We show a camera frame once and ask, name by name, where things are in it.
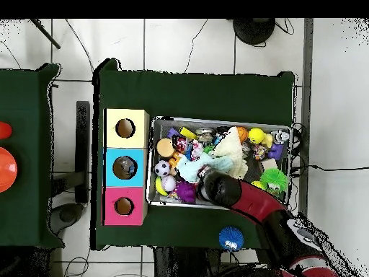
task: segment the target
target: green spiky toy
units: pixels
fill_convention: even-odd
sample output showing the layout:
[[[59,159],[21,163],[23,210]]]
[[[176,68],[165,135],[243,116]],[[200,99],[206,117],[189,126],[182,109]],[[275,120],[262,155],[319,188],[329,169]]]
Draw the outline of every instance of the green spiky toy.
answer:
[[[287,189],[287,176],[279,169],[265,170],[260,178],[260,182],[267,186],[267,192],[273,195],[278,195]]]

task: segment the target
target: blue box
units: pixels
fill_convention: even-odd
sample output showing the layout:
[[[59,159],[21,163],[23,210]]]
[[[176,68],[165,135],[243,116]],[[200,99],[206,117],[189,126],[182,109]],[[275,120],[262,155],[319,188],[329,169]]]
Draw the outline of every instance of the blue box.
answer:
[[[145,150],[146,149],[110,149],[107,148],[106,155],[106,187],[143,187],[145,180]],[[137,164],[135,175],[129,180],[122,180],[115,176],[113,164],[119,157],[130,157]]]

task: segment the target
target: round hole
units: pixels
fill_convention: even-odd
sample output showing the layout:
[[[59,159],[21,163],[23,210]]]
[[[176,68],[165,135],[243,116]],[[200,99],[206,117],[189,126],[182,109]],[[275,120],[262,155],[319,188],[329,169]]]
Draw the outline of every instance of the round hole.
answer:
[[[121,180],[130,180],[137,172],[137,162],[128,156],[118,157],[112,164],[112,171]]]
[[[129,198],[120,198],[115,202],[115,211],[122,216],[131,214],[133,209],[133,202]]]
[[[130,119],[120,119],[115,125],[115,132],[119,137],[130,138],[135,133],[135,125]]]

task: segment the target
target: pink box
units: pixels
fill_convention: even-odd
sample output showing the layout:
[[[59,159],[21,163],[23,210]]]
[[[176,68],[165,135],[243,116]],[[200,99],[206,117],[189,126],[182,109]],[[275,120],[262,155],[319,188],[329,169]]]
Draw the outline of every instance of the pink box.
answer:
[[[115,203],[120,198],[127,198],[133,203],[133,209],[128,215],[121,215],[115,210]],[[105,221],[104,225],[140,226],[147,214],[147,202],[143,187],[107,187],[105,191]]]

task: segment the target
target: blue spiky ball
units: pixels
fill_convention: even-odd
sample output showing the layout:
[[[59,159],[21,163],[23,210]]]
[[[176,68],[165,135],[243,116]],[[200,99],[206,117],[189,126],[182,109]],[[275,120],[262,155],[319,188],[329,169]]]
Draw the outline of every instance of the blue spiky ball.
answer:
[[[234,252],[244,245],[244,235],[236,227],[224,227],[219,233],[219,243],[223,249]]]

